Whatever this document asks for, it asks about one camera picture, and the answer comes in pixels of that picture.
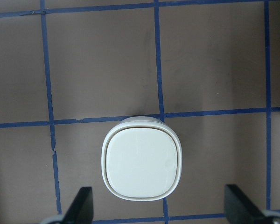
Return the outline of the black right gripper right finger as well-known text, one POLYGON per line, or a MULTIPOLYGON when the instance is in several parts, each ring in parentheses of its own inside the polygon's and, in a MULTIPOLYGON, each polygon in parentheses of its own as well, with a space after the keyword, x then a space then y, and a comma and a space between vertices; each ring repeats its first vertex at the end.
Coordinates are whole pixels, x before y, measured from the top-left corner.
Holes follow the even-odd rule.
POLYGON ((224 187, 224 215, 230 224, 274 224, 236 184, 224 187))

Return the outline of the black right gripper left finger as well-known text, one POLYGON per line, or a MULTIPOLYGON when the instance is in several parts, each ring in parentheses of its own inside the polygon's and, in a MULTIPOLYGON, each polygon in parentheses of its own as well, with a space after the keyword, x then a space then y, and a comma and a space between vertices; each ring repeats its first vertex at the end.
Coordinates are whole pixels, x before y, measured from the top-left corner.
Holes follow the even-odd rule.
POLYGON ((92 187, 81 187, 62 219, 62 224, 91 224, 94 218, 92 187))

